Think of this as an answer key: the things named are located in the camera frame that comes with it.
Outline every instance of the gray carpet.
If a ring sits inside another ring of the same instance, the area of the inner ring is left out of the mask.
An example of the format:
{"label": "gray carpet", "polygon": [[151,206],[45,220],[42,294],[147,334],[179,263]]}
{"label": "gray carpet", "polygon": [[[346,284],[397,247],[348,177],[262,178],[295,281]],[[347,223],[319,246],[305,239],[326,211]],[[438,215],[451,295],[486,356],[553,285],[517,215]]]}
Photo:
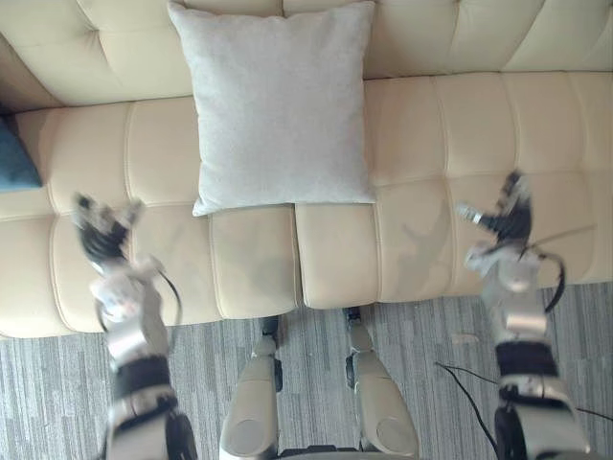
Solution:
{"label": "gray carpet", "polygon": [[[569,287],[552,317],[562,375],[579,406],[613,413],[613,283]],[[369,309],[381,360],[412,410],[424,459],[492,459],[455,383],[433,361],[496,376],[488,322],[476,298],[436,299]],[[238,373],[257,331],[226,321],[178,328],[171,369],[191,417],[201,458],[217,458],[217,437]],[[354,446],[352,394],[344,382],[348,342],[339,311],[294,311],[284,319],[281,448]],[[109,401],[100,334],[0,342],[0,458],[91,458]],[[465,382],[491,426],[496,388]],[[613,424],[581,415],[593,447],[613,456]]]}

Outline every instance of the sofa seam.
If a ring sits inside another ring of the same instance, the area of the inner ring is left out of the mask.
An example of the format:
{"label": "sofa seam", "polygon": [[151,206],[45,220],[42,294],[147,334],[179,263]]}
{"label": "sofa seam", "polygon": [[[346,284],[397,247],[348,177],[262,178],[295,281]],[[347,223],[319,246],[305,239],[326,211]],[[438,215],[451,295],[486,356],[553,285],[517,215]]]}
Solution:
{"label": "sofa seam", "polygon": [[376,283],[376,302],[383,295],[383,246],[381,243],[381,223],[379,222],[379,201],[373,203],[373,220],[375,221],[375,249],[376,249],[376,265],[377,265],[377,283]]}
{"label": "sofa seam", "polygon": [[437,107],[439,108],[439,121],[441,122],[441,130],[443,131],[443,144],[444,144],[444,165],[443,175],[446,177],[449,173],[449,139],[447,137],[447,120],[444,116],[443,98],[441,97],[441,90],[437,84],[437,77],[431,76],[432,89],[437,99]]}
{"label": "sofa seam", "polygon": [[129,103],[127,106],[127,113],[125,114],[125,127],[124,127],[124,186],[125,186],[125,194],[128,199],[132,199],[132,185],[130,183],[129,178],[129,154],[128,154],[128,145],[129,145],[129,135],[132,128],[132,117],[134,114],[134,109],[136,107],[136,103]]}
{"label": "sofa seam", "polygon": [[92,22],[92,20],[90,19],[90,17],[85,12],[85,10],[83,9],[83,5],[79,3],[79,0],[74,0],[71,3],[77,7],[78,14],[79,16],[81,16],[81,18],[85,22],[85,26],[87,27],[87,29],[91,32],[95,32],[97,28]]}
{"label": "sofa seam", "polygon": [[579,166],[582,170],[585,167],[585,158],[587,156],[587,116],[585,113],[585,107],[581,103],[581,97],[579,96],[579,92],[575,83],[573,82],[573,78],[569,72],[563,72],[566,76],[566,80],[568,81],[568,86],[570,88],[571,97],[575,106],[577,107],[577,113],[579,114],[579,124],[581,127],[581,159],[579,162]]}
{"label": "sofa seam", "polygon": [[540,8],[538,9],[538,11],[536,12],[536,14],[534,15],[533,18],[533,22],[530,23],[530,26],[526,29],[526,31],[521,35],[519,42],[515,45],[515,47],[513,48],[513,50],[509,53],[509,57],[507,57],[507,60],[503,63],[503,65],[501,66],[501,71],[502,72],[506,72],[506,68],[509,65],[509,62],[512,61],[512,59],[515,57],[515,55],[517,54],[517,51],[519,50],[519,48],[521,48],[521,46],[524,44],[524,41],[526,41],[526,38],[528,37],[528,35],[530,34],[530,32],[532,31],[534,24],[536,23],[536,19],[538,19],[538,16],[540,16],[540,14],[543,12],[543,8],[545,8],[545,3],[547,3],[547,0],[542,0],[542,3],[540,5]]}
{"label": "sofa seam", "polygon": [[[581,159],[580,159],[581,181],[583,182],[585,190],[589,191],[589,185],[585,177],[585,158],[587,156],[587,129],[588,129],[587,128],[588,127],[587,114],[585,113],[585,107],[581,103],[581,97],[579,96],[579,91],[576,87],[576,84],[573,81],[571,74],[569,72],[565,72],[565,74],[566,74],[566,80],[568,81],[568,85],[570,87],[570,92],[572,93],[573,101],[575,102],[575,105],[577,106],[577,112],[579,113],[579,123],[581,126],[581,148],[583,150]],[[594,224],[596,224],[596,220],[594,219],[595,212],[594,212],[593,200],[589,201],[589,209],[590,209],[591,220],[594,222]],[[592,230],[592,239],[591,239],[592,257],[590,259],[589,265],[581,273],[581,276],[580,276],[581,279],[585,279],[585,276],[589,272],[592,271],[592,268],[594,267],[594,263],[596,262],[596,251],[597,251],[596,237],[597,237],[596,228],[594,228]]]}
{"label": "sofa seam", "polygon": [[110,30],[106,30],[106,29],[101,29],[99,27],[95,27],[94,29],[89,29],[87,28],[87,32],[79,34],[79,35],[73,35],[70,38],[64,39],[64,40],[59,40],[59,41],[49,41],[49,42],[45,42],[45,43],[31,43],[31,44],[14,44],[12,46],[12,48],[16,51],[17,49],[19,50],[31,50],[31,49],[35,49],[35,48],[47,48],[49,46],[65,46],[68,45],[69,43],[73,43],[74,41],[77,41],[80,38],[83,37],[87,37],[91,34],[105,34],[105,35],[122,35],[122,34],[139,34],[139,33],[143,33],[143,32],[150,32],[150,31],[155,31],[155,30],[163,30],[163,29],[170,29],[171,26],[170,25],[160,25],[160,26],[153,26],[153,27],[146,27],[143,29],[130,29],[130,30],[124,30],[124,31],[110,31]]}
{"label": "sofa seam", "polygon": [[115,70],[111,67],[111,62],[108,59],[108,54],[106,53],[106,50],[104,49],[104,45],[102,44],[101,31],[93,31],[92,34],[96,34],[96,39],[98,40],[98,46],[100,46],[100,52],[102,54],[102,57],[104,58],[104,62],[106,62],[106,65],[108,66],[108,68],[111,70],[111,73],[115,77],[115,81],[117,81],[118,80],[117,74],[115,73]]}
{"label": "sofa seam", "polygon": [[505,92],[505,98],[507,99],[507,104],[509,105],[509,112],[511,113],[511,120],[513,123],[513,168],[517,169],[519,167],[519,148],[521,146],[521,136],[519,132],[519,112],[517,110],[517,107],[515,106],[513,98],[511,97],[507,78],[501,74],[500,81],[502,83],[503,91]]}
{"label": "sofa seam", "polygon": [[[526,174],[529,175],[538,175],[538,174],[555,174],[555,173],[576,173],[578,170],[576,169],[556,169],[556,170],[542,170],[542,171],[528,171],[528,172],[524,172]],[[422,182],[422,181],[426,181],[426,180],[436,180],[436,179],[440,179],[440,178],[447,178],[447,179],[464,179],[464,178],[468,178],[468,177],[481,177],[481,176],[487,176],[487,175],[504,175],[508,173],[507,171],[476,171],[476,172],[471,172],[471,173],[463,173],[463,174],[451,174],[451,175],[445,175],[443,173],[436,173],[436,174],[429,174],[429,175],[425,175],[423,177],[410,177],[408,179],[404,179],[398,182],[392,182],[389,184],[378,184],[375,185],[375,187],[377,189],[387,189],[390,187],[399,187],[402,185],[409,185],[409,184],[414,184],[416,182]]]}
{"label": "sofa seam", "polygon": [[457,281],[457,263],[458,263],[458,244],[457,244],[457,229],[455,225],[455,216],[453,214],[453,201],[451,195],[451,187],[449,186],[448,173],[449,173],[449,139],[447,136],[447,120],[444,116],[444,104],[443,98],[441,97],[441,91],[439,86],[437,85],[437,81],[435,77],[431,77],[433,79],[433,87],[434,94],[437,98],[437,106],[439,107],[440,120],[441,120],[441,129],[443,130],[443,141],[444,141],[444,168],[443,168],[443,176],[441,177],[443,181],[443,186],[445,190],[445,196],[447,198],[447,211],[449,213],[449,228],[451,230],[451,275],[449,276],[449,281],[444,292],[449,292],[451,288],[455,287]]}
{"label": "sofa seam", "polygon": [[[56,118],[57,117],[57,112],[55,110],[53,112],[54,112],[53,116]],[[55,126],[54,133],[53,133],[53,136],[52,136],[53,138],[52,138],[52,142],[51,142],[52,146],[54,146],[56,144],[57,130],[58,130],[58,126]],[[59,208],[57,206],[56,199],[54,197],[54,193],[53,193],[52,185],[51,185],[51,166],[50,166],[50,163],[51,163],[51,157],[53,155],[50,153],[50,154],[44,155],[44,156],[45,156],[45,158],[43,160],[44,164],[45,164],[44,171],[45,171],[45,174],[47,175],[47,184],[46,184],[45,188],[47,190],[47,197],[49,198],[49,204],[51,205],[51,208],[52,208],[52,211],[53,211],[53,215],[57,216],[59,214]]]}
{"label": "sofa seam", "polygon": [[68,330],[77,332],[76,329],[72,328],[68,324],[64,311],[61,307],[61,303],[59,302],[59,288],[57,286],[57,279],[56,279],[56,258],[54,255],[55,254],[54,243],[56,240],[56,229],[57,229],[58,222],[59,220],[57,218],[54,218],[53,222],[51,223],[51,228],[49,231],[49,275],[51,279],[51,291],[54,294],[54,303],[55,303],[55,307],[56,307],[56,311],[57,311],[57,315],[59,316],[59,319],[61,320],[61,322],[64,324],[64,326]]}
{"label": "sofa seam", "polygon": [[450,65],[450,60],[451,60],[451,49],[453,48],[453,42],[456,39],[456,35],[458,33],[458,25],[460,24],[460,1],[456,1],[455,3],[455,12],[456,12],[456,20],[453,24],[453,34],[451,35],[451,41],[449,41],[449,48],[447,49],[447,59],[446,59],[446,63],[444,65],[445,68],[445,73],[452,73],[453,70],[451,68]]}
{"label": "sofa seam", "polygon": [[218,294],[215,243],[213,237],[213,216],[208,216],[207,219],[209,220],[209,251],[211,252],[211,272],[213,274],[213,296],[215,297],[215,303],[217,305],[217,311],[219,312],[219,315],[223,319],[226,319],[228,316],[225,314],[225,311],[221,306]]}
{"label": "sofa seam", "polygon": [[443,179],[443,186],[448,203],[449,228],[451,230],[451,274],[449,276],[448,285],[444,291],[447,293],[456,287],[458,281],[458,229],[456,228],[451,186],[446,178]]}
{"label": "sofa seam", "polygon": [[[145,208],[161,208],[161,207],[174,207],[174,206],[192,206],[192,201],[170,201],[170,202],[156,202],[156,203],[146,203]],[[0,218],[0,223],[2,222],[15,222],[20,220],[36,220],[43,219],[49,217],[58,217],[65,218],[68,216],[72,216],[73,211],[61,211],[61,212],[45,212],[43,214],[33,214],[33,215],[25,215],[25,216],[12,216],[7,218]]]}
{"label": "sofa seam", "polygon": [[301,294],[302,294],[302,299],[299,299],[299,296],[301,294],[298,293],[298,277],[300,276],[301,280],[302,280],[302,270],[300,267],[300,250],[298,248],[298,225],[296,223],[296,205],[293,204],[292,207],[289,209],[289,232],[291,234],[291,256],[293,259],[293,271],[294,271],[294,276],[292,277],[292,282],[294,284],[294,307],[296,309],[298,309],[301,304],[300,301],[302,300],[303,302],[305,302],[305,294],[303,293],[303,282],[301,282]]}
{"label": "sofa seam", "polygon": [[296,244],[298,247],[298,258],[299,258],[299,266],[300,266],[300,278],[302,282],[302,291],[303,291],[303,302],[305,303],[305,307],[310,308],[310,302],[308,300],[308,295],[306,292],[305,286],[307,285],[307,281],[305,280],[305,271],[302,270],[302,265],[304,262],[304,258],[306,257],[306,252],[301,248],[301,239],[298,236],[298,212],[296,210],[296,204],[294,203],[294,221],[296,222]]}

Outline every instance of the sofa cushion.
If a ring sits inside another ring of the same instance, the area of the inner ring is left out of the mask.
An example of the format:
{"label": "sofa cushion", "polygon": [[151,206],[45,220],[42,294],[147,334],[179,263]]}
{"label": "sofa cushion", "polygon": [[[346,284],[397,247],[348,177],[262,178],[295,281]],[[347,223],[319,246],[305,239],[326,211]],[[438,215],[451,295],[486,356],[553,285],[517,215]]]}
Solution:
{"label": "sofa cushion", "polygon": [[[297,205],[305,302],[314,308],[480,290],[465,254],[490,235],[453,213],[493,210],[513,168],[534,192],[533,241],[573,282],[613,277],[610,73],[467,74],[366,82],[375,206]],[[544,286],[556,267],[541,270]]]}
{"label": "sofa cushion", "polygon": [[[352,0],[190,0],[259,16]],[[613,0],[378,0],[365,77],[613,68]],[[0,34],[64,104],[192,93],[167,0],[0,2]]]}
{"label": "sofa cushion", "polygon": [[288,19],[169,3],[192,71],[195,216],[277,203],[372,203],[362,61],[375,3]]}
{"label": "sofa cushion", "polygon": [[[26,112],[15,117],[43,187],[0,195],[0,334],[100,329],[71,221],[75,192],[146,204],[128,253],[166,267],[184,323],[290,311],[301,298],[291,206],[194,218],[198,148],[192,98]],[[164,282],[163,316],[175,303]]]}

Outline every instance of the tufted leather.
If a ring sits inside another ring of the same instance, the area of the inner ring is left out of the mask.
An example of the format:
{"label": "tufted leather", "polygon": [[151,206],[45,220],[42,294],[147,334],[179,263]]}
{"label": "tufted leather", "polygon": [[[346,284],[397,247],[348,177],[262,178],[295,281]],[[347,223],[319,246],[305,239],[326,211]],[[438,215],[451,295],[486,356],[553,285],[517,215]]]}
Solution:
{"label": "tufted leather", "polygon": [[[318,309],[478,292],[465,253],[490,236],[452,203],[492,209],[519,167],[534,189],[533,240],[570,279],[613,276],[608,73],[467,74],[366,83],[376,205],[297,205],[305,302]],[[544,266],[543,285],[555,281]]]}
{"label": "tufted leather", "polygon": [[[298,205],[296,223],[291,206],[192,217],[191,98],[19,114],[46,185],[0,195],[0,334],[98,329],[87,290],[97,275],[69,217],[74,191],[115,206],[145,202],[130,253],[162,260],[186,323],[282,313],[303,293],[311,307],[334,308],[475,292],[463,258],[487,235],[450,203],[490,207],[515,166],[531,175],[534,237],[594,224],[546,247],[563,255],[572,281],[611,279],[611,88],[608,73],[368,81],[376,205]],[[544,270],[543,283],[553,276]],[[165,309],[167,322],[173,314]]]}
{"label": "tufted leather", "polygon": [[[349,1],[187,3],[290,15]],[[128,249],[162,260],[185,323],[283,313],[303,298],[334,308],[475,292],[463,257],[488,236],[451,203],[489,207],[517,166],[534,189],[534,237],[593,225],[547,247],[571,281],[610,280],[612,11],[613,0],[379,0],[365,76],[391,78],[366,82],[376,205],[192,218],[195,112],[166,0],[0,0],[0,104],[111,103],[11,120],[45,186],[0,195],[0,336],[98,329],[87,290],[97,275],[69,217],[75,191],[145,202]],[[582,72],[521,73],[555,70]],[[542,283],[553,276],[548,267]]]}
{"label": "tufted leather", "polygon": [[[166,1],[0,0],[0,33],[64,104],[187,96],[190,74]],[[187,4],[217,13],[291,15],[349,1]],[[611,70],[613,0],[378,0],[365,64],[369,79]]]}
{"label": "tufted leather", "polygon": [[[301,298],[291,206],[193,218],[198,146],[192,98],[26,112],[16,128],[41,189],[0,194],[0,334],[97,331],[89,284],[98,275],[71,222],[81,191],[147,206],[130,254],[151,253],[181,292],[185,323],[290,311]],[[174,299],[158,285],[164,319]]]}

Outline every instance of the pillow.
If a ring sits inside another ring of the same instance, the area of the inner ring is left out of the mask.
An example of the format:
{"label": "pillow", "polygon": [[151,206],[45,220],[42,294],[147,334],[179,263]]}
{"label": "pillow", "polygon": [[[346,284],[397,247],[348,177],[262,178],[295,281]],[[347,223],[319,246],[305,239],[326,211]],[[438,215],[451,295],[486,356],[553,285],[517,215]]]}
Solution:
{"label": "pillow", "polygon": [[21,142],[0,119],[0,192],[40,187],[40,176]]}
{"label": "pillow", "polygon": [[276,203],[375,201],[362,60],[374,2],[289,18],[169,13],[198,112],[195,216]]}

